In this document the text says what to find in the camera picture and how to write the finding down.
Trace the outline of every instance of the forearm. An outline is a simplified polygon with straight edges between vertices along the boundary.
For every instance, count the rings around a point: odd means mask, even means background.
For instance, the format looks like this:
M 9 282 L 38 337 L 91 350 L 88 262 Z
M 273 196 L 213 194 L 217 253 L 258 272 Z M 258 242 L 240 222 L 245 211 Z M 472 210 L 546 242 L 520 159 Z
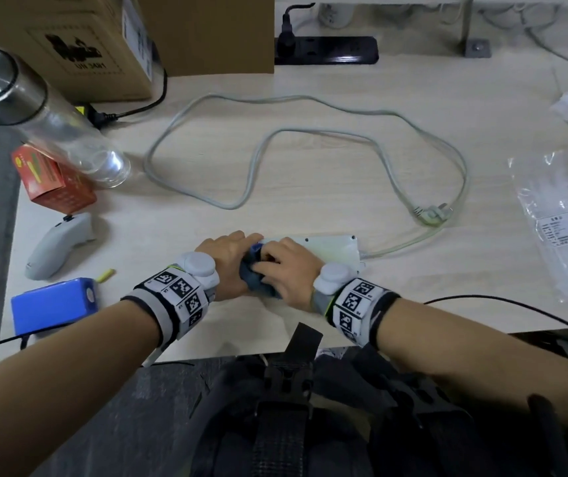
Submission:
M 0 363 L 0 475 L 28 475 L 134 374 L 159 340 L 122 301 Z
M 398 299 L 379 325 L 381 352 L 481 401 L 526 409 L 548 398 L 568 423 L 568 360 L 452 313 Z

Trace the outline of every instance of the desk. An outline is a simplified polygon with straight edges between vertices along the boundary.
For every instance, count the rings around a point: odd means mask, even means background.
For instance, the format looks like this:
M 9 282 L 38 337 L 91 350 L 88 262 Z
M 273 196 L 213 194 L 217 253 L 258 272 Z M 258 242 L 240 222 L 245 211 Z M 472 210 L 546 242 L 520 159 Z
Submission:
M 362 31 L 353 23 L 351 33 Z M 311 28 L 300 34 L 312 33 Z M 464 60 L 445 45 L 447 28 L 421 18 L 405 30 L 368 27 L 381 59 L 373 66 L 276 67 L 274 75 L 172 78 L 166 101 L 106 134 L 129 153 L 135 168 L 173 114 L 210 91 L 245 96 L 318 95 L 353 107 L 391 107 L 446 138 L 465 153 L 470 191 L 452 227 L 396 256 L 368 262 L 365 278 L 425 301 L 461 293 L 504 296 L 568 319 L 534 245 L 511 185 L 506 160 L 568 145 L 568 126 L 549 107 L 568 87 L 568 66 L 524 38 L 497 34 L 489 60 Z M 345 127 L 382 140 L 400 180 L 418 203 L 448 200 L 460 177 L 452 164 L 405 124 L 383 117 L 351 116 L 302 101 L 248 106 L 207 101 L 157 151 L 167 177 L 219 200 L 242 192 L 248 160 L 263 134 L 282 125 Z M 224 211 L 168 192 L 140 172 L 121 187 L 100 191 L 91 208 L 96 243 L 76 250 L 58 280 L 117 274 L 100 287 L 112 304 L 145 277 L 193 250 L 201 240 L 242 229 L 265 235 L 357 234 L 374 250 L 423 231 L 393 193 L 373 150 L 342 138 L 285 133 L 269 146 L 247 204 Z M 60 215 L 28 201 L 21 188 L 0 338 L 13 334 L 10 297 L 43 286 L 24 277 L 35 240 Z M 462 300 L 441 307 L 506 332 L 555 329 L 553 320 L 496 301 Z M 242 297 L 213 304 L 207 317 L 173 344 L 161 360 L 278 352 L 297 322 L 324 333 L 323 346 L 347 344 L 326 322 L 277 301 Z M 18 344 L 0 348 L 0 359 Z

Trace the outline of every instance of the white game controller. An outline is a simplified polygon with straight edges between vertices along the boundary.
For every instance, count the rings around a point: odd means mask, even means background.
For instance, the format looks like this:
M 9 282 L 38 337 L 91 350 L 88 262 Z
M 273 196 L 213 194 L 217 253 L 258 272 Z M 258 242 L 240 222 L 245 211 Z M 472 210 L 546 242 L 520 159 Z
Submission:
M 65 216 L 61 223 L 46 233 L 28 258 L 26 278 L 35 281 L 50 278 L 61 269 L 76 245 L 94 239 L 89 212 Z

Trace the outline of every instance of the stainless steel lid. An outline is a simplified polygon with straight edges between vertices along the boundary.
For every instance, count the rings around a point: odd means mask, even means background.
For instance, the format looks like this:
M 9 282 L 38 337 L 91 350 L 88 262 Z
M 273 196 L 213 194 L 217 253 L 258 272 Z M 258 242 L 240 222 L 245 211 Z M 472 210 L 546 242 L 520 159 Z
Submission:
M 47 97 L 44 79 L 20 58 L 0 50 L 0 125 L 31 119 Z

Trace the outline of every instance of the cardboard box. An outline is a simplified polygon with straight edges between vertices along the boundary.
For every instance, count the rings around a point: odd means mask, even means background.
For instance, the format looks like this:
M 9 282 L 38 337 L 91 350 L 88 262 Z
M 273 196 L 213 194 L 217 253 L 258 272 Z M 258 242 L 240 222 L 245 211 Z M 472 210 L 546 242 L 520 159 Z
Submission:
M 138 0 L 170 77 L 272 74 L 275 0 Z
M 97 201 L 86 177 L 57 164 L 31 145 L 15 150 L 12 160 L 28 197 L 41 206 L 72 214 Z
M 0 16 L 0 48 L 17 54 L 71 102 L 152 95 L 152 43 L 131 2 L 121 16 Z
M 0 0 L 3 15 L 52 15 L 61 13 L 94 13 L 115 20 L 121 17 L 122 0 Z

